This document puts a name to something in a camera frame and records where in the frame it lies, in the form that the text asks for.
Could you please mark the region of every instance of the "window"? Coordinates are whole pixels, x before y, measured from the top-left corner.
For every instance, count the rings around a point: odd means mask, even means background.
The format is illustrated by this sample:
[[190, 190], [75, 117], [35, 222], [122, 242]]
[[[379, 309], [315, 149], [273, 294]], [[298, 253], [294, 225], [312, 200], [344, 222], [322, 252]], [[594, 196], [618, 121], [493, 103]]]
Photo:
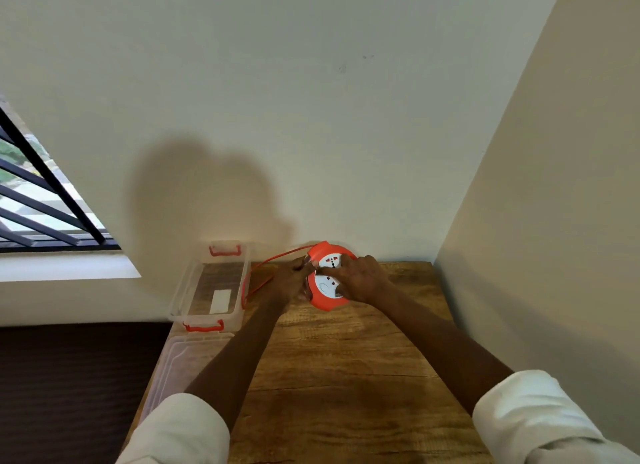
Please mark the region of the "window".
[[119, 249], [0, 94], [0, 253]]

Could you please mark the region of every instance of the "dark floor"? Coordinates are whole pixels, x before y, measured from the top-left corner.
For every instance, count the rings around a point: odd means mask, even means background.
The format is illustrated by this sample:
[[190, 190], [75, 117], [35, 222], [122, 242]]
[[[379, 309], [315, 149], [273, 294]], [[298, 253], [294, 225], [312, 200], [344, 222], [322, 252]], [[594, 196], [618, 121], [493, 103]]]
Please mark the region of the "dark floor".
[[112, 464], [170, 327], [0, 328], [0, 462]]

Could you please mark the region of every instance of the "black window bar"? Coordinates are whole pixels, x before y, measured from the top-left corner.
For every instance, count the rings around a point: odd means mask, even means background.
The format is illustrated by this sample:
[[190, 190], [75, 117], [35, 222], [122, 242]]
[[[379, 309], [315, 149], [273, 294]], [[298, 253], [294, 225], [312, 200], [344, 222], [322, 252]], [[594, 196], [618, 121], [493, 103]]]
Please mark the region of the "black window bar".
[[[13, 124], [2, 108], [0, 108], [0, 142], [8, 142], [22, 152], [42, 177], [36, 176], [36, 174], [2, 158], [0, 158], [0, 169], [57, 194], [75, 217], [1, 184], [0, 197], [4, 196], [13, 201], [20, 202], [29, 208], [36, 209], [79, 230], [77, 234], [63, 233], [62, 231], [13, 213], [8, 209], [0, 208], [0, 239], [6, 240], [0, 240], [0, 253], [120, 249], [116, 241], [111, 238], [108, 233], [98, 229], [98, 227], [92, 223], [76, 200], [67, 192], [60, 180], [55, 177], [51, 169], [47, 167], [44, 160], [33, 146], [29, 144], [29, 141], [24, 138], [20, 130]], [[39, 235], [16, 234], [6, 228], [1, 218], [23, 225], [28, 229], [36, 231]]]

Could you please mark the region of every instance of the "orange casing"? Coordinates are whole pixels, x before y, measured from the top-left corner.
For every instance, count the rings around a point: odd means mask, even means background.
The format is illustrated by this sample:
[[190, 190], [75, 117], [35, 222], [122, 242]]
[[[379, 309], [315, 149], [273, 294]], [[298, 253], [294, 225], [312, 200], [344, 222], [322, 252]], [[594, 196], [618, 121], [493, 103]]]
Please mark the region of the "orange casing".
[[[324, 257], [332, 253], [340, 253], [341, 255], [348, 255], [355, 259], [357, 258], [351, 251], [340, 245], [332, 245], [329, 242], [321, 242], [309, 249], [308, 256], [311, 262], [320, 262]], [[333, 308], [344, 306], [349, 301], [344, 297], [331, 298], [325, 296], [316, 285], [316, 273], [313, 272], [307, 278], [309, 289], [311, 290], [311, 305], [317, 307], [323, 311], [330, 311]]]

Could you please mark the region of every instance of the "white window sill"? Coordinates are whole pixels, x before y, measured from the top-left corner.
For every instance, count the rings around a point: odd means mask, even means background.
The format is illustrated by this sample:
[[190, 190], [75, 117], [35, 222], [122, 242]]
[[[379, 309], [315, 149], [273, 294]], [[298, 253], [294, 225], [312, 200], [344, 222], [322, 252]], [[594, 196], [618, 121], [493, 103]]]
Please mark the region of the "white window sill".
[[121, 251], [0, 255], [0, 282], [139, 277], [136, 267]]

